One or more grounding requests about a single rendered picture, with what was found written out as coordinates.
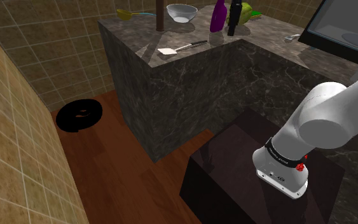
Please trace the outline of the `brown upright post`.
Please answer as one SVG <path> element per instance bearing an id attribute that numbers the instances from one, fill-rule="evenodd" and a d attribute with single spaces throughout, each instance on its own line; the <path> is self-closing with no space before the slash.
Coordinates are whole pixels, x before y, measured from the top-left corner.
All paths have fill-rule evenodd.
<path id="1" fill-rule="evenodd" d="M 156 30 L 164 31 L 164 0 L 155 0 Z"/>

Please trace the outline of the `white bowl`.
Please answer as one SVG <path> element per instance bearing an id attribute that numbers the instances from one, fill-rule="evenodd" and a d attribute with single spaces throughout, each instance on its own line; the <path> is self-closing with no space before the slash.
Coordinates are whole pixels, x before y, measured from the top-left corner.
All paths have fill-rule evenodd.
<path id="1" fill-rule="evenodd" d="M 196 16 L 198 9 L 187 4 L 170 4 L 167 12 L 175 22 L 187 23 Z"/>

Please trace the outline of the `purple bottle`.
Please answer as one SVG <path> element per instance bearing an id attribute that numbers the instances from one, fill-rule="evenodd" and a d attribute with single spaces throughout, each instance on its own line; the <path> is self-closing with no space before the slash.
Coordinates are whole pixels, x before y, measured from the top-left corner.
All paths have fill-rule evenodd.
<path id="1" fill-rule="evenodd" d="M 210 21 L 210 32 L 219 32 L 223 29 L 226 21 L 227 9 L 224 0 L 217 0 Z"/>

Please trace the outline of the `green round fruit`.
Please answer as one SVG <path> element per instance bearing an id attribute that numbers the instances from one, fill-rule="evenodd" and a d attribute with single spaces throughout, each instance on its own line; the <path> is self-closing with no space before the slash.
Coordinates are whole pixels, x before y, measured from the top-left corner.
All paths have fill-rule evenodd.
<path id="1" fill-rule="evenodd" d="M 241 15 L 240 15 L 238 25 L 244 25 L 250 19 L 252 11 L 253 11 L 253 9 L 252 9 L 252 7 L 250 6 L 249 3 L 242 2 L 242 11 L 241 11 Z M 230 9 L 228 10 L 228 14 L 227 14 L 227 17 L 226 17 L 226 24 L 227 25 L 228 25 L 229 17 L 230 17 Z"/>

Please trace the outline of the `black framed appliance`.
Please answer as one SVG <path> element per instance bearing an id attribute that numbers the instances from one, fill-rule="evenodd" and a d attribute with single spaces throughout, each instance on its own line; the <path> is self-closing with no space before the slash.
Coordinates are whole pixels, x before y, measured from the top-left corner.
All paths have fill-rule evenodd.
<path id="1" fill-rule="evenodd" d="M 322 0 L 298 41 L 358 64 L 358 0 Z"/>

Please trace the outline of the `black bottle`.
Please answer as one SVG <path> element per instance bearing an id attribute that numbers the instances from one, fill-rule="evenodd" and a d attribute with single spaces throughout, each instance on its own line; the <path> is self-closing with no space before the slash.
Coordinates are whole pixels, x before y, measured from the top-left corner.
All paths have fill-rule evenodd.
<path id="1" fill-rule="evenodd" d="M 233 36 L 238 25 L 242 11 L 242 0 L 232 0 L 230 6 L 230 17 L 228 21 L 228 36 Z"/>

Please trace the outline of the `black round floor object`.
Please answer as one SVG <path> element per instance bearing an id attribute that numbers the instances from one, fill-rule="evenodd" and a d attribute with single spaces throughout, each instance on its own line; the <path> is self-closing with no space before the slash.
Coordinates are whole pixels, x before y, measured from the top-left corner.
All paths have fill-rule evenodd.
<path id="1" fill-rule="evenodd" d="M 56 116 L 56 124 L 65 132 L 78 132 L 95 125 L 102 117 L 102 105 L 94 99 L 80 99 L 66 104 Z"/>

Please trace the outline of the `dark robot stand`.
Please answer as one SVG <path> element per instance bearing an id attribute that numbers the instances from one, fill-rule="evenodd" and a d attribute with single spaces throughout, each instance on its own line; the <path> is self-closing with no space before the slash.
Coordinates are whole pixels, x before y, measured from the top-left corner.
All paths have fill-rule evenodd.
<path id="1" fill-rule="evenodd" d="M 278 130 L 247 108 L 190 156 L 180 196 L 202 224 L 328 224 L 344 168 L 311 151 L 304 195 L 284 195 L 257 176 L 252 162 Z"/>

